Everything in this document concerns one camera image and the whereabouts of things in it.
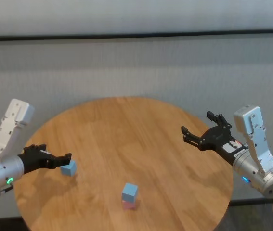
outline wall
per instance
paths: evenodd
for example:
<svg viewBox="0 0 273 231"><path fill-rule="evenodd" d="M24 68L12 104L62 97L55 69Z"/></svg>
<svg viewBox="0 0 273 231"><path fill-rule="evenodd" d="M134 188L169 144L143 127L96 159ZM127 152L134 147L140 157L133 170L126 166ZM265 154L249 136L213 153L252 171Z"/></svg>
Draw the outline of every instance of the wall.
<svg viewBox="0 0 273 231"><path fill-rule="evenodd" d="M0 36L273 29L272 0L0 0Z"/></svg>
<svg viewBox="0 0 273 231"><path fill-rule="evenodd" d="M15 153L54 115L111 96L167 101L210 126L207 110L234 123L238 108L259 105L273 153L273 35L0 43L0 119L11 98L36 107ZM235 176L233 199L258 196ZM13 216L10 192L0 217Z"/></svg>

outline blue block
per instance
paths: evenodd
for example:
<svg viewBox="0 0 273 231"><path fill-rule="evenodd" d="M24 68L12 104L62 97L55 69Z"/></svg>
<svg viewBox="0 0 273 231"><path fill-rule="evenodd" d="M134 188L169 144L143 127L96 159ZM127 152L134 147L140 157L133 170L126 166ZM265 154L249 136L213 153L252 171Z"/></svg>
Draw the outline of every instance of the blue block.
<svg viewBox="0 0 273 231"><path fill-rule="evenodd" d="M135 203L138 194L138 186L126 183L121 193L121 199L130 203Z"/></svg>
<svg viewBox="0 0 273 231"><path fill-rule="evenodd" d="M76 170L77 170L77 165L75 164L74 160L70 160L69 165L64 165L60 167L61 173L66 176L74 176Z"/></svg>

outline wooden tabletop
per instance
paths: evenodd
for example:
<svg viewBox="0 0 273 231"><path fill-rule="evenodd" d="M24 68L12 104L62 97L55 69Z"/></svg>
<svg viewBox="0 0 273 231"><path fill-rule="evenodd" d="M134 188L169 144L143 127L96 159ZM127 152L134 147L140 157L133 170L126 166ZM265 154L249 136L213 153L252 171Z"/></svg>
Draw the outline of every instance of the wooden tabletop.
<svg viewBox="0 0 273 231"><path fill-rule="evenodd" d="M15 183L26 224L32 231L213 230L232 194L232 169L184 143L182 125L195 135L208 129L176 106L144 98L97 100L51 119L27 144L72 153L77 172L39 169ZM135 210L122 208L126 182L139 186Z"/></svg>

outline stacked blocks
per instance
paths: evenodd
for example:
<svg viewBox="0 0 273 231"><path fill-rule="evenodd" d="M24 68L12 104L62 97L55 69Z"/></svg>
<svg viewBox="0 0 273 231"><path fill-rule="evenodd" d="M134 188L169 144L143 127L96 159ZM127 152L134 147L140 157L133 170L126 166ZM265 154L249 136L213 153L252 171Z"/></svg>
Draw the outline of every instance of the stacked blocks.
<svg viewBox="0 0 273 231"><path fill-rule="evenodd" d="M126 183L121 193L121 200L124 209L136 207L136 197L138 195L138 186Z"/></svg>
<svg viewBox="0 0 273 231"><path fill-rule="evenodd" d="M70 160L70 164L61 166L60 170L63 175L72 177L77 170L77 165L75 164L74 160Z"/></svg>

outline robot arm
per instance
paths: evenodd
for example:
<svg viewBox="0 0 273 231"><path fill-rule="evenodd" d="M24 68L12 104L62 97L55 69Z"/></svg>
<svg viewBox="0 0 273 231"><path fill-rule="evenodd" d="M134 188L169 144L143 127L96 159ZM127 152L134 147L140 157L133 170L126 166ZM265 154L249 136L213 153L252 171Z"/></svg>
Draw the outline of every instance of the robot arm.
<svg viewBox="0 0 273 231"><path fill-rule="evenodd" d="M21 129L26 126L34 108L26 102L13 99L0 126L0 196L13 188L12 183L24 174L38 168L55 169L68 165L71 153L56 157L46 151L46 145L31 145L19 155L7 155L14 145Z"/></svg>
<svg viewBox="0 0 273 231"><path fill-rule="evenodd" d="M247 144L241 144L231 136L231 125L222 114L207 112L207 118L217 126L210 128L197 137L182 126L183 141L199 150L214 150L236 171L251 187L265 197L273 198L273 156L268 148L261 111L259 107L247 105L234 114L239 132Z"/></svg>

